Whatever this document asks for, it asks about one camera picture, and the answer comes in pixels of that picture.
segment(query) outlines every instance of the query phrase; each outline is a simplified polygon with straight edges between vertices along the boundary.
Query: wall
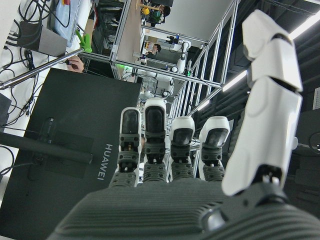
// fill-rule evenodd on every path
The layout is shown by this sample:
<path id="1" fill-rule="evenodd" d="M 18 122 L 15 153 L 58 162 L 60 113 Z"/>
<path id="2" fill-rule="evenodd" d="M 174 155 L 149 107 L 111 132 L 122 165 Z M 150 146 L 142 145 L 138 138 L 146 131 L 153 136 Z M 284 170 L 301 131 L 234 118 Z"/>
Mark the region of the wall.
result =
<path id="1" fill-rule="evenodd" d="M 156 27 L 208 40 L 232 0 L 174 0 L 165 23 Z"/>

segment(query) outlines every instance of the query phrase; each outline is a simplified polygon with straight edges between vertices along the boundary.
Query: green clamp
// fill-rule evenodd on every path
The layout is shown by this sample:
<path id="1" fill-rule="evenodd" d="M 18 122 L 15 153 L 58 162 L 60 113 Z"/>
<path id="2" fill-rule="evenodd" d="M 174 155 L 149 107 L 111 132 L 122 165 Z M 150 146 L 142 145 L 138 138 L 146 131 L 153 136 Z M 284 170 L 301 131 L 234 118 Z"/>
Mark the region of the green clamp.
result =
<path id="1" fill-rule="evenodd" d="M 80 46 L 84 49 L 84 52 L 91 53 L 92 48 L 91 48 L 90 35 L 84 34 L 82 37 L 78 30 L 76 30 L 75 33 L 78 36 L 78 38 L 80 39 Z"/>

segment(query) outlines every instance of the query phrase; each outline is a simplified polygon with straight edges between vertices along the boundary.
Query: blue object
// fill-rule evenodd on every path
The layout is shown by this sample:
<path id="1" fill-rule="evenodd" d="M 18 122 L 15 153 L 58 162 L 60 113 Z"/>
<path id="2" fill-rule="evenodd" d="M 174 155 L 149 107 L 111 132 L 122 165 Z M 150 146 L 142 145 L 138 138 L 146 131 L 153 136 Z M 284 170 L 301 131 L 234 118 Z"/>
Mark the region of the blue object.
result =
<path id="1" fill-rule="evenodd" d="M 67 39 L 67 46 L 70 48 L 76 33 L 77 22 L 78 22 L 78 12 L 81 0 L 71 0 L 70 5 L 63 5 L 62 1 L 59 1 L 56 6 L 56 17 L 63 23 L 63 25 L 68 24 L 69 19 L 69 8 L 70 8 L 70 22 L 67 27 L 64 27 L 55 19 L 54 30 L 61 37 Z"/>

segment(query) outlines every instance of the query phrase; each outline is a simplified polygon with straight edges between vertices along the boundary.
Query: black monitor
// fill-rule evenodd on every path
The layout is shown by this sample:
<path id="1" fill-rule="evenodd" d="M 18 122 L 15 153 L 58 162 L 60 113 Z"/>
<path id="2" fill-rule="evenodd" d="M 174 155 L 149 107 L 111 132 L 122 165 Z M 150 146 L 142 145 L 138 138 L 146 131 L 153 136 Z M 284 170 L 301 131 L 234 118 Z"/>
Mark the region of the black monitor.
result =
<path id="1" fill-rule="evenodd" d="M 93 154 L 91 164 L 20 150 L 0 208 L 0 236 L 43 240 L 86 194 L 107 188 L 117 167 L 121 111 L 141 84 L 51 69 L 25 137 Z"/>

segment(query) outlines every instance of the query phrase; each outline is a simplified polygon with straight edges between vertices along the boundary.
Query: black pole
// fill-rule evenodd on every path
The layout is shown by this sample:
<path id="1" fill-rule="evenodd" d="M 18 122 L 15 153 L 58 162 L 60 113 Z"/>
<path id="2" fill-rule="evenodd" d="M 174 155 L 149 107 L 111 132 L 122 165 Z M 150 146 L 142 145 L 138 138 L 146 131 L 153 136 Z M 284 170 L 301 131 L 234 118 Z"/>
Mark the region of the black pole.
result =
<path id="1" fill-rule="evenodd" d="M 84 164 L 91 164 L 93 159 L 92 153 L 68 149 L 63 146 L 40 142 L 27 137 L 16 136 L 4 132 L 0 132 L 0 144 L 58 158 L 69 159 Z"/>

